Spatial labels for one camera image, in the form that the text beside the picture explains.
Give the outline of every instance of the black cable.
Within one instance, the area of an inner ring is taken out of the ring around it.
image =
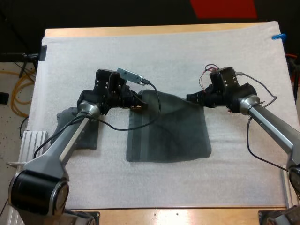
[[[14,64],[16,64],[19,68],[22,69],[22,67],[18,63],[14,62]]]
[[[263,106],[264,108],[267,107],[267,106],[269,106],[269,105],[271,105],[271,104],[277,99],[277,96],[273,95],[273,94],[269,91],[269,89],[266,87],[266,85],[264,85],[262,82],[258,81],[257,79],[254,79],[253,77],[251,77],[251,76],[249,76],[249,75],[247,75],[247,74],[244,74],[244,73],[237,74],[237,75],[244,75],[244,76],[246,76],[246,77],[248,77],[248,78],[254,80],[255,82],[259,83],[259,84],[262,85],[262,86],[266,89],[266,91],[273,97],[273,99],[272,99],[268,104],[266,104],[266,105]],[[250,122],[251,122],[251,120],[252,120],[252,117],[249,118],[248,124],[247,124],[247,129],[246,129],[247,148],[248,148],[248,151],[250,152],[250,154],[251,154],[252,156],[254,156],[255,158],[257,158],[257,159],[259,159],[259,160],[261,160],[261,161],[263,161],[263,162],[265,162],[265,163],[268,163],[268,164],[270,164],[270,165],[273,165],[273,166],[275,166],[275,167],[277,167],[277,168],[279,168],[279,169],[282,169],[282,170],[288,172],[287,169],[285,169],[285,168],[283,168],[283,167],[281,167],[281,166],[279,166],[279,165],[277,165],[277,164],[275,164],[275,163],[272,163],[272,162],[270,162],[270,161],[268,161],[268,160],[265,160],[265,159],[263,159],[263,158],[261,158],[261,157],[255,155],[255,154],[251,151],[250,145],[249,145],[249,127],[250,127]]]
[[[3,212],[4,212],[4,209],[5,209],[5,207],[6,207],[7,204],[8,204],[8,199],[7,199],[6,202],[4,203],[4,206],[3,206],[2,210],[1,210],[0,218],[1,218],[2,214],[3,214]]]
[[[22,131],[22,126],[23,126],[24,122],[25,122],[27,119],[28,119],[28,116],[25,117],[25,119],[23,119],[23,121],[22,121],[22,123],[21,123],[21,125],[20,125],[19,134],[20,134],[20,138],[21,138],[21,139],[23,139],[22,133],[21,133],[21,131]]]
[[[143,100],[141,100],[141,99],[134,93],[134,91],[132,91],[131,94],[133,94],[140,102],[143,102]]]
[[[216,64],[207,64],[204,69],[206,70],[208,66],[214,66],[214,67],[220,69]]]
[[[23,76],[24,70],[26,68],[27,62],[25,61],[22,65],[21,71],[19,73],[19,78],[21,78]]]
[[[144,128],[146,126],[149,126],[150,124],[154,123],[160,116],[160,112],[161,112],[161,103],[160,103],[160,99],[159,99],[159,95],[158,95],[158,90],[156,89],[156,87],[152,84],[152,83],[148,83],[150,86],[152,86],[155,90],[156,96],[157,96],[157,101],[158,101],[158,113],[157,116],[151,120],[150,122],[143,124],[141,126],[138,127],[132,127],[132,128],[127,128],[127,129],[120,129],[120,128],[115,128],[112,125],[110,125],[109,123],[101,120],[101,119],[97,119],[99,122],[104,123],[105,125],[109,126],[111,129],[117,130],[117,131],[129,131],[129,130],[136,130],[136,129],[140,129],[140,128]]]
[[[296,70],[295,70],[294,89],[293,89],[295,103],[297,103],[298,85],[299,85],[299,76],[300,76],[299,71],[296,69]]]
[[[3,20],[4,24],[6,24],[7,28],[13,32],[13,34],[18,39],[18,41],[26,48],[26,51],[31,53],[32,50],[29,48],[28,44],[25,42],[25,40],[19,34],[19,32],[15,29],[14,25],[10,22],[8,16],[4,14],[1,8],[0,8],[0,18]]]
[[[34,154],[33,154],[33,158],[36,158],[37,157],[37,153],[49,142],[51,141],[53,138],[57,137],[64,129],[66,129],[68,126],[72,125],[77,119],[79,118],[89,118],[89,119],[93,119],[93,120],[98,120],[99,122],[101,123],[104,123],[105,125],[109,126],[111,129],[114,129],[114,130],[117,130],[117,131],[129,131],[129,130],[136,130],[136,129],[140,129],[140,128],[143,128],[143,127],[146,127],[152,123],[154,123],[160,116],[160,112],[161,112],[161,103],[160,103],[160,98],[159,98],[159,95],[158,95],[158,90],[156,89],[156,87],[150,83],[148,80],[145,80],[143,79],[143,83],[145,84],[148,84],[150,86],[152,86],[155,90],[155,93],[156,93],[156,96],[157,96],[157,101],[158,101],[158,113],[157,113],[157,116],[151,120],[150,122],[144,124],[144,125],[141,125],[141,126],[138,126],[138,127],[132,127],[132,128],[127,128],[127,129],[120,129],[120,128],[115,128],[113,127],[112,125],[110,125],[109,123],[101,120],[101,119],[96,119],[92,116],[89,116],[88,114],[87,115],[80,115],[80,116],[77,116],[75,117],[74,119],[72,119],[70,122],[68,122],[62,129],[60,129],[57,133],[53,134],[51,137],[49,137],[47,139],[47,141],[45,141],[43,144],[41,144],[41,146],[39,146]]]
[[[207,71],[210,71],[211,68],[208,68],[208,69],[205,69],[202,73],[202,75],[199,77],[199,80],[198,80],[198,83],[200,85],[200,87],[204,90],[205,88],[202,86],[202,84],[200,82],[202,82],[202,77],[204,76],[204,74],[207,72]]]
[[[28,76],[28,78],[29,78],[32,82],[35,83],[35,81],[30,77],[30,75],[29,75],[25,70],[23,70],[23,72]]]
[[[261,161],[263,161],[263,162],[265,162],[265,163],[271,164],[271,165],[273,165],[273,166],[278,167],[279,169],[282,169],[282,170],[288,172],[287,169],[285,169],[285,168],[283,168],[283,167],[281,167],[281,166],[279,166],[279,165],[277,165],[277,164],[275,164],[275,163],[272,163],[272,162],[270,162],[270,161],[268,161],[268,160],[265,160],[265,159],[263,159],[263,158],[260,158],[260,157],[258,157],[257,155],[255,155],[255,154],[251,151],[250,146],[249,146],[249,127],[250,127],[250,122],[251,122],[251,120],[252,120],[252,117],[250,117],[250,119],[248,120],[248,124],[247,124],[247,134],[246,134],[246,135],[247,135],[247,148],[248,148],[248,151],[250,152],[250,154],[251,154],[252,156],[254,156],[255,158],[257,158],[257,159],[259,159],[259,160],[261,160]]]
[[[38,60],[34,60],[32,62],[34,69],[37,71],[38,70]]]
[[[53,138],[57,137],[64,129],[66,129],[68,126],[72,125],[76,120],[80,119],[80,118],[85,118],[87,117],[86,115],[80,115],[75,117],[74,119],[72,119],[70,122],[68,122],[63,128],[61,128],[57,133],[53,134],[51,137],[49,137],[47,139],[47,141],[45,141],[43,144],[41,144],[41,146],[39,146],[34,154],[33,154],[33,158],[37,157],[37,153],[49,142],[51,141]]]
[[[253,77],[251,77],[251,76],[249,76],[249,75],[247,75],[247,74],[245,74],[245,73],[237,74],[237,76],[246,76],[246,77],[250,78],[251,80],[254,80],[255,82],[259,83],[261,86],[263,86],[263,87],[266,89],[266,91],[271,95],[271,97],[273,97],[273,99],[272,99],[268,104],[266,104],[266,105],[264,106],[264,108],[267,107],[267,106],[269,106],[269,105],[271,105],[271,104],[277,99],[277,96],[273,95],[273,94],[269,91],[269,89],[266,87],[266,85],[264,85],[262,82],[258,81],[257,79],[255,79],[255,78],[253,78]]]

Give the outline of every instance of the dark gray towel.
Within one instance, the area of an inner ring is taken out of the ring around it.
[[[141,93],[148,108],[130,111],[130,128],[151,121],[158,112],[155,91]],[[160,118],[147,127],[128,132],[127,161],[171,163],[209,157],[211,146],[203,107],[162,92],[159,97]]]
[[[68,122],[70,122],[77,114],[77,108],[76,107],[70,107],[56,115],[57,117],[57,127],[55,129],[55,132],[58,132],[60,129],[62,129]],[[99,128],[99,122],[98,121],[91,121],[89,127],[87,128],[84,135],[82,135],[82,138],[80,141],[78,141],[76,149],[97,149],[98,145],[98,128]],[[53,138],[50,142],[51,144],[56,140],[57,138]]]

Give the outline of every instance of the yellow cable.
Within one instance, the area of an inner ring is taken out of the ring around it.
[[[18,73],[16,72],[10,72],[10,71],[0,71],[0,74],[11,74],[11,75],[19,75]]]
[[[17,95],[19,93],[20,90],[22,90],[23,88],[25,87],[28,87],[30,85],[33,85],[34,83],[33,82],[30,82],[30,83],[27,83],[27,84],[23,84],[21,87],[19,87],[16,91],[15,91],[15,94]],[[17,97],[15,97],[15,101],[19,104],[22,104],[22,105],[28,105],[31,103],[31,101],[28,101],[28,102],[21,102]]]
[[[16,83],[16,85],[15,85],[13,91],[12,91],[12,97],[11,97],[11,102],[10,102],[10,104],[11,104],[11,109],[12,109],[12,111],[13,111],[16,115],[21,116],[21,117],[27,117],[28,114],[23,113],[20,109],[18,109],[18,107],[17,107],[16,104],[15,104],[15,101],[18,102],[18,103],[20,103],[20,104],[22,104],[22,105],[29,104],[31,101],[28,101],[28,102],[21,102],[20,100],[18,100],[18,99],[16,98],[16,95],[17,95],[17,93],[19,93],[19,91],[22,90],[23,88],[25,88],[25,87],[27,87],[27,86],[30,86],[30,85],[33,85],[33,84],[34,84],[34,82],[32,81],[32,79],[31,79],[31,77],[30,77],[30,75],[32,75],[33,73],[34,73],[34,71],[30,71],[30,72],[28,73],[28,76],[22,76],[22,77],[17,81],[17,83]],[[25,80],[29,80],[30,82],[21,85]]]

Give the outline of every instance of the table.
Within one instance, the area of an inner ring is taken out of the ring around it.
[[[45,37],[92,37],[198,32],[245,28],[261,23],[195,24],[147,27],[66,28],[46,29]],[[244,224],[257,225],[259,210],[285,208],[178,208],[178,209],[103,209],[103,225],[168,225],[168,224]]]

